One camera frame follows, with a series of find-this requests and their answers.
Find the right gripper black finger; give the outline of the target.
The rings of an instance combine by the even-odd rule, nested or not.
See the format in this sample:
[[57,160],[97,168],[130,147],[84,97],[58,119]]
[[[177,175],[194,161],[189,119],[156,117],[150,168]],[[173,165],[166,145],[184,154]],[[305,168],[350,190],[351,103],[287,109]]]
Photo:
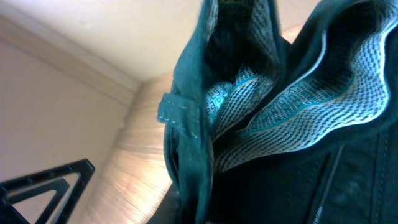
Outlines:
[[88,159],[82,159],[1,182],[1,223],[28,224],[29,221],[14,205],[50,191],[55,194],[36,223],[47,223],[62,198],[66,198],[66,201],[53,222],[66,223],[94,173],[94,165]]

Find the black shorts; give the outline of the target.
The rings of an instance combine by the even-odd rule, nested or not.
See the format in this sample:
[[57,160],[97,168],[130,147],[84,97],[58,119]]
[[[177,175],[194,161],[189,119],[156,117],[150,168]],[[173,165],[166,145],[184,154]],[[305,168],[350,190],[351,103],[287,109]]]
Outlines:
[[157,118],[151,223],[396,223],[397,1],[205,1]]

